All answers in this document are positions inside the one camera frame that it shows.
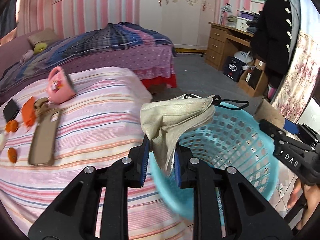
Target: white box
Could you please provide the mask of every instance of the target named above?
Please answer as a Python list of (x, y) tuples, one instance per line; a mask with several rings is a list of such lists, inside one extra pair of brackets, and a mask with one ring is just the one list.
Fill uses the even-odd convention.
[(227, 26), (246, 32), (249, 27), (247, 21), (250, 20), (239, 16), (230, 16), (227, 18)]

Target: yellow plush toy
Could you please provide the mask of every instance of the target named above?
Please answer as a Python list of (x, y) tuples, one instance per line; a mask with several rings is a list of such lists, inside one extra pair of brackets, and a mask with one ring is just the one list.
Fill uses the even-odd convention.
[(35, 45), (35, 48), (33, 49), (35, 54), (39, 54), (40, 52), (44, 51), (48, 45), (45, 42), (39, 42)]

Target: black box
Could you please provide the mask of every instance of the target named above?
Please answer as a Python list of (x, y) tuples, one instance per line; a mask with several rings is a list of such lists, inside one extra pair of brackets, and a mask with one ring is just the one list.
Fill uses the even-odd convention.
[(235, 57), (228, 56), (225, 64), (223, 65), (223, 73), (234, 82), (239, 82), (239, 79), (244, 72), (242, 67), (245, 65), (247, 64), (243, 61)]

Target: orange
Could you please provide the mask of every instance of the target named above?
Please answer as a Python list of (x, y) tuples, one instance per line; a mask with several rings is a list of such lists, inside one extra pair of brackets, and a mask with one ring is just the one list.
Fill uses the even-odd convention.
[(16, 120), (11, 121), (11, 131), (16, 132), (18, 130), (19, 124)]
[(5, 130), (7, 132), (11, 132), (11, 121), (7, 122), (7, 125), (5, 126)]
[(9, 161), (11, 161), (12, 163), (17, 162), (17, 151), (15, 148), (10, 147), (8, 149), (8, 158), (9, 158)]

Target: floral curtain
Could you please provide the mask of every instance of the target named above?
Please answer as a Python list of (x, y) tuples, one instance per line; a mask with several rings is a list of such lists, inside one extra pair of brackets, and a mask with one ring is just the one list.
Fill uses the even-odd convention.
[(311, 97), (320, 67), (320, 44), (300, 31), (291, 67), (272, 103), (282, 115), (296, 122)]

